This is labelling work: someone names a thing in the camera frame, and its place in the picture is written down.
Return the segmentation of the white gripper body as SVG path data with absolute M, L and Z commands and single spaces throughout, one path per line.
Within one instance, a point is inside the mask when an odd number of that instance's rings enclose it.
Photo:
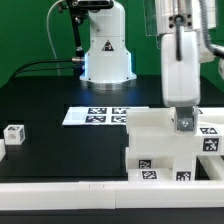
M 161 46 L 162 95 L 167 107 L 191 107 L 200 101 L 200 63 L 195 32 L 181 35 L 182 60 L 176 59 L 176 37 L 166 34 Z

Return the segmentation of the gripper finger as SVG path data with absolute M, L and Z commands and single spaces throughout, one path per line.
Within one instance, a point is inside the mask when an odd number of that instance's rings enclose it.
M 176 107 L 174 124 L 175 129 L 180 132 L 194 132 L 197 126 L 198 108 Z

